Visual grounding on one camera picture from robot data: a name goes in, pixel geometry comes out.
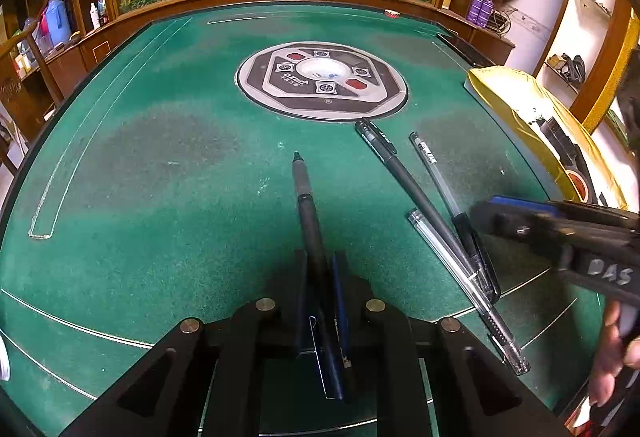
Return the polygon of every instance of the finger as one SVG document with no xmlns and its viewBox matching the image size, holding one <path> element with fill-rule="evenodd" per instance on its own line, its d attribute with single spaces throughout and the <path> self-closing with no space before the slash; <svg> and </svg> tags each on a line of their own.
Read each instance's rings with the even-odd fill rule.
<svg viewBox="0 0 640 437">
<path fill-rule="evenodd" d="M 610 373 L 615 377 L 622 370 L 623 356 L 624 347 L 618 326 L 603 327 L 596 357 L 593 360 L 593 369 L 597 372 Z"/>
<path fill-rule="evenodd" d="M 604 405 L 613 394 L 616 378 L 609 373 L 592 373 L 589 380 L 589 403 Z"/>
<path fill-rule="evenodd" d="M 632 369 L 640 369 L 640 337 L 629 343 L 626 348 L 624 363 Z"/>
<path fill-rule="evenodd" d="M 607 327 L 613 325 L 620 318 L 620 302 L 615 300 L 607 300 L 604 312 L 602 314 L 602 324 Z"/>
</svg>

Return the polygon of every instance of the clear ballpoint pen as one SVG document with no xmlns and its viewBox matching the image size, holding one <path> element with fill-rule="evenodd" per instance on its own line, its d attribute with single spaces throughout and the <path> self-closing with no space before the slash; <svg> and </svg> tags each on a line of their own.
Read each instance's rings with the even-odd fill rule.
<svg viewBox="0 0 640 437">
<path fill-rule="evenodd" d="M 513 372 L 517 375 L 529 372 L 529 361 L 524 357 L 524 354 L 522 354 L 522 349 L 516 343 L 515 337 L 509 330 L 509 327 L 507 327 L 494 305 L 492 305 L 479 289 L 477 283 L 469 278 L 458 257 L 452 252 L 436 230 L 427 223 L 420 211 L 412 210 L 409 214 L 409 221 L 415 227 L 416 231 L 420 233 L 425 242 L 433 249 L 456 279 L 463 292 L 465 292 L 466 296 L 476 307 L 480 319 L 489 330 L 494 345 L 513 369 Z"/>
</svg>

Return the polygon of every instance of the plastic bottle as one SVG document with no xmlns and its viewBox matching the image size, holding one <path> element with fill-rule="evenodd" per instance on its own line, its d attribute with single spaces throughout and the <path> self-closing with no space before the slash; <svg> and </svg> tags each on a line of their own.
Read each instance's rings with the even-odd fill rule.
<svg viewBox="0 0 640 437">
<path fill-rule="evenodd" d="M 45 16 L 47 17 L 49 36 L 53 46 L 58 43 L 68 42 L 71 36 L 71 26 L 66 16 L 65 1 L 49 0 Z"/>
<path fill-rule="evenodd" d="M 484 0 L 482 2 L 482 7 L 480 8 L 480 13 L 478 14 L 478 20 L 476 20 L 476 24 L 481 27 L 486 27 L 489 23 L 489 16 L 494 10 L 494 2 L 492 0 Z"/>
<path fill-rule="evenodd" d="M 471 6 L 469 6 L 469 12 L 466 14 L 466 19 L 471 23 L 476 23 L 480 9 L 484 0 L 471 0 Z"/>
<path fill-rule="evenodd" d="M 94 31 L 100 27 L 100 17 L 98 16 L 98 8 L 95 6 L 95 3 L 91 2 L 91 10 L 89 11 L 91 14 L 91 23 L 94 24 Z"/>
</svg>

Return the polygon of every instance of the small red object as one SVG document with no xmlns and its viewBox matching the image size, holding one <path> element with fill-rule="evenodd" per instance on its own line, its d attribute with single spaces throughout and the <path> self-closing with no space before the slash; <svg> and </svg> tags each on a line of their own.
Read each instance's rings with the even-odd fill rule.
<svg viewBox="0 0 640 437">
<path fill-rule="evenodd" d="M 364 90 L 367 88 L 367 83 L 363 83 L 360 80 L 347 80 L 346 83 L 356 90 Z"/>
</svg>

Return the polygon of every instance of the pen barrel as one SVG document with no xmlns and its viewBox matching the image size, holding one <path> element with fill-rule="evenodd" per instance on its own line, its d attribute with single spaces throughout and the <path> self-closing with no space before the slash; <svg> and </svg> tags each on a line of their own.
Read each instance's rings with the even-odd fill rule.
<svg viewBox="0 0 640 437">
<path fill-rule="evenodd" d="M 318 301 L 325 316 L 333 318 L 333 295 L 329 266 L 322 244 L 316 205 L 310 194 L 302 194 L 298 197 L 298 214 L 312 286 L 316 289 Z"/>
<path fill-rule="evenodd" d="M 412 198 L 417 208 L 426 217 L 428 223 L 433 226 L 436 232 L 442 237 L 444 242 L 451 248 L 453 253 L 458 257 L 465 270 L 474 273 L 473 267 L 469 262 L 469 257 L 465 253 L 465 250 L 460 243 L 460 240 L 453 234 L 449 225 L 444 221 L 444 218 L 438 213 L 433 203 L 429 200 L 429 197 L 424 194 L 420 185 L 411 176 L 411 173 L 402 165 L 397 157 L 391 157 L 385 162 L 386 168 L 389 173 L 396 178 L 396 181 L 402 186 L 404 191 Z"/>
<path fill-rule="evenodd" d="M 515 337 L 507 327 L 506 323 L 494 308 L 489 309 L 486 312 L 478 312 L 480 318 L 484 322 L 484 325 L 489 330 L 489 334 L 497 347 L 497 350 L 502 354 L 502 357 L 511 367 L 516 375 L 522 375 L 529 372 L 531 365 L 524 354 L 522 349 L 516 343 Z"/>
</svg>

